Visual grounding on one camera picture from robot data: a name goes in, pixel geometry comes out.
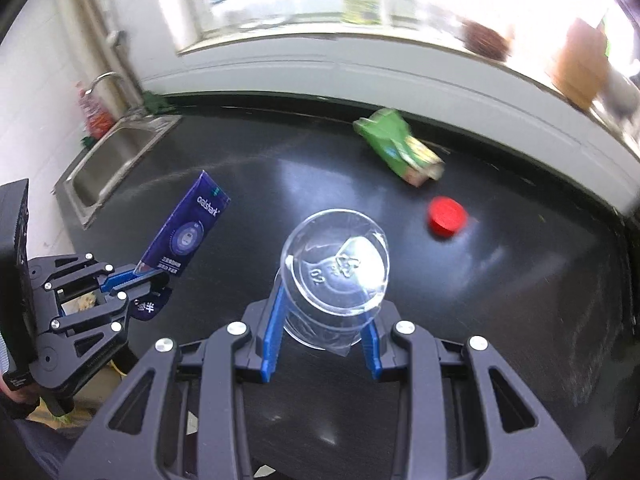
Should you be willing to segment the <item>person's left hand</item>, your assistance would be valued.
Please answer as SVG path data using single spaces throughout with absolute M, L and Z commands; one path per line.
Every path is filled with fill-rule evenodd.
M 12 390 L 0 377 L 0 388 L 2 394 L 16 404 L 38 405 L 40 402 L 40 392 L 36 384 Z

